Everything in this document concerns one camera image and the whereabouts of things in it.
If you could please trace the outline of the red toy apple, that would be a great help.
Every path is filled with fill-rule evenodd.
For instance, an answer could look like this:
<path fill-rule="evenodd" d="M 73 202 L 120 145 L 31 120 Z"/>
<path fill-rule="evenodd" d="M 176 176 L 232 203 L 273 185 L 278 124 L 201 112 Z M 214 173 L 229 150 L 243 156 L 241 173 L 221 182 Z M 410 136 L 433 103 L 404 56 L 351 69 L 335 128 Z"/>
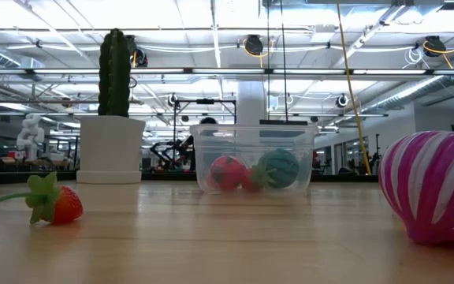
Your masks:
<path fill-rule="evenodd" d="M 241 184 L 246 169 L 238 158 L 222 155 L 213 161 L 209 174 L 218 183 L 219 190 L 233 191 Z"/>

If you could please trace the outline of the green striped toy watermelon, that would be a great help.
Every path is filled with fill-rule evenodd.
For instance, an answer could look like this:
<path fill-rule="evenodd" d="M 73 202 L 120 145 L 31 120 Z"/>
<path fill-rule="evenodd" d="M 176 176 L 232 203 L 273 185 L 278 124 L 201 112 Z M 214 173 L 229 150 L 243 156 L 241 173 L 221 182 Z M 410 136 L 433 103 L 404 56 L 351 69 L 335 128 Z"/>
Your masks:
<path fill-rule="evenodd" d="M 273 189 L 289 187 L 296 181 L 300 171 L 294 154 L 282 148 L 266 152 L 259 160 L 259 165 L 266 170 L 270 179 L 269 187 Z"/>

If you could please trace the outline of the red toy strawberry long stem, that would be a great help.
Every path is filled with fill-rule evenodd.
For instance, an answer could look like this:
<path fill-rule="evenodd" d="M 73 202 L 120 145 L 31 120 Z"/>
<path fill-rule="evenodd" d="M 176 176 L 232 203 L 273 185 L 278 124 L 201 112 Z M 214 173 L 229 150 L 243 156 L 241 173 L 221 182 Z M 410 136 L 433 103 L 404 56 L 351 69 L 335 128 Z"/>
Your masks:
<path fill-rule="evenodd" d="M 40 221 L 53 225 L 66 224 L 83 215 L 84 208 L 80 198 L 70 187 L 58 184 L 56 172 L 46 177 L 32 175 L 28 178 L 27 185 L 29 192 L 0 196 L 0 203 L 24 199 L 27 207 L 32 210 L 31 224 Z"/>

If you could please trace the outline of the magenta white striped toy onion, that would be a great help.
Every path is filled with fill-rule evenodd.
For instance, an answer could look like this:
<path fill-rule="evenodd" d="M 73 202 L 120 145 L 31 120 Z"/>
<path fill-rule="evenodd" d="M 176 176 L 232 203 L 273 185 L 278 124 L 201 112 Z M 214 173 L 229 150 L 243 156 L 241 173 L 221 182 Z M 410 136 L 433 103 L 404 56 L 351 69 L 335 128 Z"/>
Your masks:
<path fill-rule="evenodd" d="M 415 243 L 454 243 L 454 132 L 423 131 L 388 147 L 381 190 Z"/>

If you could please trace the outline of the clear plastic tupperware container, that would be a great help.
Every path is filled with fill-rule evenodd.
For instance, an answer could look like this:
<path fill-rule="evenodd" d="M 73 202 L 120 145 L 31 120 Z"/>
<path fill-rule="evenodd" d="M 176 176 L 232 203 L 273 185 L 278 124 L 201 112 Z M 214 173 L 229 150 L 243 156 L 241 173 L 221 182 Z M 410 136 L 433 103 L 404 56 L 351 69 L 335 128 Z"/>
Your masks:
<path fill-rule="evenodd" d="M 216 158 L 231 155 L 238 158 L 247 169 L 259 165 L 259 160 L 268 151 L 278 148 L 290 151 L 297 158 L 300 171 L 296 181 L 289 187 L 259 192 L 282 193 L 304 192 L 311 181 L 314 153 L 314 137 L 318 128 L 314 125 L 193 125 L 196 178 L 199 187 L 206 193 L 207 176 Z M 233 191 L 221 193 L 248 192 L 241 184 Z"/>

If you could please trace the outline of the person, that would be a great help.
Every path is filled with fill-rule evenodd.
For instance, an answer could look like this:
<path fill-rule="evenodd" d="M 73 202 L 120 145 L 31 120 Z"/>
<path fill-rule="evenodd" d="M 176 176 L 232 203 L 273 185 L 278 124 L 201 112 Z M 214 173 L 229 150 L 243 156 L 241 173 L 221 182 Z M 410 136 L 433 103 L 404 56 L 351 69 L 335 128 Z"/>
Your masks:
<path fill-rule="evenodd" d="M 203 118 L 200 121 L 200 124 L 217 124 L 217 123 L 218 122 L 214 118 L 211 118 L 211 117 Z M 196 169 L 196 161 L 195 161 L 195 147 L 194 147 L 194 137 L 193 137 L 193 135 L 190 135 L 185 140 L 185 142 L 183 143 L 183 147 L 184 148 L 188 148 L 189 146 L 192 146 L 192 153 L 191 153 L 191 158 L 190 158 L 191 165 L 190 165 L 189 170 L 190 171 L 195 171 L 195 169 Z"/>

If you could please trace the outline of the white round pillar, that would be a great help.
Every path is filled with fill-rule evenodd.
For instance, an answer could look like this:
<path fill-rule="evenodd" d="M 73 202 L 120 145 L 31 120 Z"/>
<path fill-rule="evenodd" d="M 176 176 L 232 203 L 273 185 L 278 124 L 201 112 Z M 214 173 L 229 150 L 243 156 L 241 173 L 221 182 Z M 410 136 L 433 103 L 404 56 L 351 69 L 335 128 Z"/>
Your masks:
<path fill-rule="evenodd" d="M 266 119 L 266 96 L 262 81 L 240 81 L 236 97 L 236 123 L 258 125 Z"/>

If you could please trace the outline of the black monitor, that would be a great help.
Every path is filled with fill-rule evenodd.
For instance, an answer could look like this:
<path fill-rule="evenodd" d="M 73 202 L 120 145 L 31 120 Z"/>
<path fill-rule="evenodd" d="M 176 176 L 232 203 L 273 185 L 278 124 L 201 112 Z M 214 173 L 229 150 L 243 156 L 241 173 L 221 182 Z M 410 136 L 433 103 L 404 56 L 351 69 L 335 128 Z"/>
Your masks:
<path fill-rule="evenodd" d="M 301 125 L 308 126 L 307 121 L 259 120 L 260 125 Z"/>

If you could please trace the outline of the white hexagonal plant pot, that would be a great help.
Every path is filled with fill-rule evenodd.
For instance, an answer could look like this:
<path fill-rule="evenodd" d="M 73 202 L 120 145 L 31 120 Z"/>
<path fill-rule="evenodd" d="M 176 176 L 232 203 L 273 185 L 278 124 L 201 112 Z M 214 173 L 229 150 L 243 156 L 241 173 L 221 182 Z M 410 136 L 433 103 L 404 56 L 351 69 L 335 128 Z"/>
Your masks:
<path fill-rule="evenodd" d="M 98 185 L 139 183 L 145 125 L 145 121 L 120 116 L 81 118 L 76 181 Z"/>

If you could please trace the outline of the green cactus plant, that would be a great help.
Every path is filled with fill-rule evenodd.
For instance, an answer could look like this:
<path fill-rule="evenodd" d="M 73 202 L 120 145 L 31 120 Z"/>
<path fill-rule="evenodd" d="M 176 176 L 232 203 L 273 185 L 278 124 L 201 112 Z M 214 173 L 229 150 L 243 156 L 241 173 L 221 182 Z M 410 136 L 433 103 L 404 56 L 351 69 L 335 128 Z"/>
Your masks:
<path fill-rule="evenodd" d="M 98 115 L 128 117 L 130 52 L 124 33 L 114 28 L 100 46 Z"/>

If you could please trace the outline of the white robot figure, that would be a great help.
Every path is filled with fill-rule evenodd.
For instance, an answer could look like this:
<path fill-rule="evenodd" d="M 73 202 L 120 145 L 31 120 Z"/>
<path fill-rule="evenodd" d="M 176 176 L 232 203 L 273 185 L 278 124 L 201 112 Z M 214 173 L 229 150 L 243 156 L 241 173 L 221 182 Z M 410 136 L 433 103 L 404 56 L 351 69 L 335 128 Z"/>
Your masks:
<path fill-rule="evenodd" d="M 39 126 L 41 116 L 38 114 L 27 114 L 22 121 L 22 128 L 17 136 L 17 158 L 36 160 L 38 144 L 45 138 L 44 129 Z"/>

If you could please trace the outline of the black background rig frame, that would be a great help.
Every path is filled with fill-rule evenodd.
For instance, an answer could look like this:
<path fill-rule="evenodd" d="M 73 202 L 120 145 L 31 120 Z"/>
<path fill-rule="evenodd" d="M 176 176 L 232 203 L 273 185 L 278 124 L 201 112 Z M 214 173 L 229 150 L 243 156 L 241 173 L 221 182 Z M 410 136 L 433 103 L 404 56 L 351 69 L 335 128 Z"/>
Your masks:
<path fill-rule="evenodd" d="M 236 100 L 231 99 L 177 99 L 173 105 L 173 125 L 177 125 L 177 117 L 182 114 L 182 112 L 191 104 L 197 105 L 214 105 L 220 104 L 224 107 L 227 112 L 233 117 L 234 123 L 237 123 L 237 104 Z M 231 103 L 233 105 L 233 110 L 229 109 L 226 104 Z"/>

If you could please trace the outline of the long ceiling light rail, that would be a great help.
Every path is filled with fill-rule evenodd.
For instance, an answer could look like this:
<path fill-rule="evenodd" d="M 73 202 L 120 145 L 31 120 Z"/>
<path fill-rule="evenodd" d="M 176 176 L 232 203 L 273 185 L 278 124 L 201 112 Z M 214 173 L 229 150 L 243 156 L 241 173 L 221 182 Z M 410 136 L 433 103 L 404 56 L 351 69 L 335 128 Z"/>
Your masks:
<path fill-rule="evenodd" d="M 0 69 L 1 75 L 92 75 L 99 69 Z M 131 74 L 226 74 L 226 75 L 373 75 L 373 76 L 454 76 L 454 69 L 217 69 L 217 68 L 137 68 Z"/>

